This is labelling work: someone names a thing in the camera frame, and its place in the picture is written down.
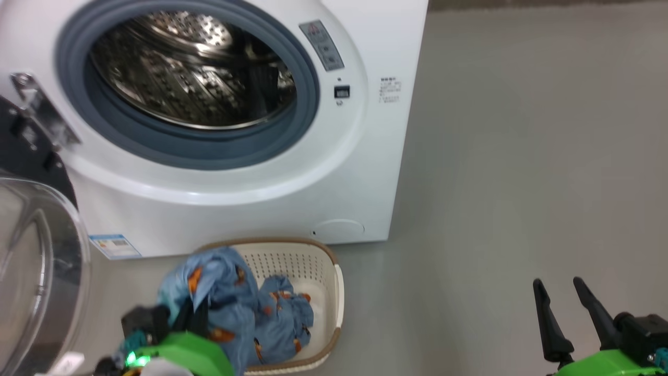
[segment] white washing machine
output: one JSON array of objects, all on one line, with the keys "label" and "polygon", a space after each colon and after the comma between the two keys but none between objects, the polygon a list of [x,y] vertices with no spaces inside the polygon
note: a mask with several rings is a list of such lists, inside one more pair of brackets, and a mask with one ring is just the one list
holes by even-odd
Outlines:
[{"label": "white washing machine", "polygon": [[427,2],[4,0],[0,96],[110,258],[386,240]]}]

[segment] gray rubber seal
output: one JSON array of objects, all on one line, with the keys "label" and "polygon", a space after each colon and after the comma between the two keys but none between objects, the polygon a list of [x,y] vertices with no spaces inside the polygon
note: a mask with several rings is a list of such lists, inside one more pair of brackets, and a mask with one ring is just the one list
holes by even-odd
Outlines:
[{"label": "gray rubber seal", "polygon": [[[155,11],[203,13],[250,32],[290,69],[297,99],[267,122],[223,131],[180,128],[136,110],[103,81],[88,52],[113,26]],[[186,169],[233,169],[271,159],[306,133],[319,104],[317,73],[299,41],[270,15],[238,0],[93,1],[61,32],[55,65],[65,95],[93,129],[139,157]]]}]

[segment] blue and white sticker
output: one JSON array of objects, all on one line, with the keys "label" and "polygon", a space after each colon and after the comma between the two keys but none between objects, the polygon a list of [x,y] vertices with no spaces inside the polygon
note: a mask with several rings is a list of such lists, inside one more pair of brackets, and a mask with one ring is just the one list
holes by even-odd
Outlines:
[{"label": "blue and white sticker", "polygon": [[89,239],[109,260],[140,258],[139,251],[121,234],[91,235]]}]

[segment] brown basket rim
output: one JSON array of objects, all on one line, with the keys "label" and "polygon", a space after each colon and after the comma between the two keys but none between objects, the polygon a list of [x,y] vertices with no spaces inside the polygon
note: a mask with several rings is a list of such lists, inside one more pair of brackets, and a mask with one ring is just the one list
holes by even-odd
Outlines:
[{"label": "brown basket rim", "polygon": [[[329,249],[329,247],[327,247],[325,244],[322,244],[321,242],[308,238],[271,238],[271,237],[240,238],[240,239],[225,240],[223,242],[206,244],[205,246],[199,248],[196,252],[201,252],[204,250],[209,250],[211,248],[217,248],[217,247],[239,246],[241,244],[257,244],[257,243],[298,243],[298,244],[308,244],[310,246],[316,246],[321,250],[323,250],[329,256],[333,265],[336,266],[339,264],[336,255],[334,254],[334,252],[332,252],[331,249]],[[323,349],[320,350],[319,353],[313,355],[310,358],[306,358],[300,361],[289,361],[287,363],[280,363],[280,364],[256,365],[248,367],[248,369],[246,369],[246,372],[266,372],[266,371],[275,371],[277,369],[290,369],[295,367],[304,367],[312,365],[313,363],[320,361],[322,358],[326,357],[329,353],[331,353],[331,351],[334,349],[334,346],[336,345],[336,342],[339,340],[340,335],[341,335],[341,328],[337,327],[336,329],[334,329],[334,333],[332,334],[329,343],[327,343],[327,345],[323,347]]]}]

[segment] laundry basket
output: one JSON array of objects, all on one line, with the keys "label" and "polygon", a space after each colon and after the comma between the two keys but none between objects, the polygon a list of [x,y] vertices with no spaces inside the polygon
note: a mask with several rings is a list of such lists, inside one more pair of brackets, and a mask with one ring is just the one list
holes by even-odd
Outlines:
[{"label": "laundry basket", "polygon": [[343,322],[343,275],[334,253],[325,245],[303,238],[245,238],[208,244],[201,250],[231,246],[244,258],[259,286],[265,278],[290,278],[295,292],[311,296],[311,342],[289,361],[249,367],[245,375],[279,375],[314,369],[336,345]]}]

